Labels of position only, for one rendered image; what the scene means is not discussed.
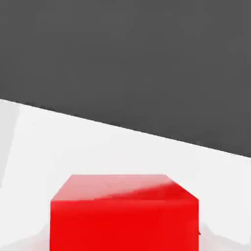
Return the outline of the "small red cube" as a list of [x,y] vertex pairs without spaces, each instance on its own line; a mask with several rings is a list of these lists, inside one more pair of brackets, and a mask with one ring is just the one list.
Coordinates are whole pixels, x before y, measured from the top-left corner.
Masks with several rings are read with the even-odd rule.
[[71,175],[50,202],[50,251],[199,251],[199,201],[166,175]]

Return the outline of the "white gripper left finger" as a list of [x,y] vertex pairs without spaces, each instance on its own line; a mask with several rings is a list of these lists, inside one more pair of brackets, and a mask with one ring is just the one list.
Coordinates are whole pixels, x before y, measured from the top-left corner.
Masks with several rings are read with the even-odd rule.
[[0,251],[50,251],[50,224],[33,236],[1,247]]

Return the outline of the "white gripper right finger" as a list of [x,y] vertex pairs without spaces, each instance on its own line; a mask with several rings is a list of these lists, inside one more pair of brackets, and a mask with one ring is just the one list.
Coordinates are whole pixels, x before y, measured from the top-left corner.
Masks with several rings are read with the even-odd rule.
[[251,238],[248,244],[241,244],[214,234],[202,223],[199,226],[199,251],[251,251]]

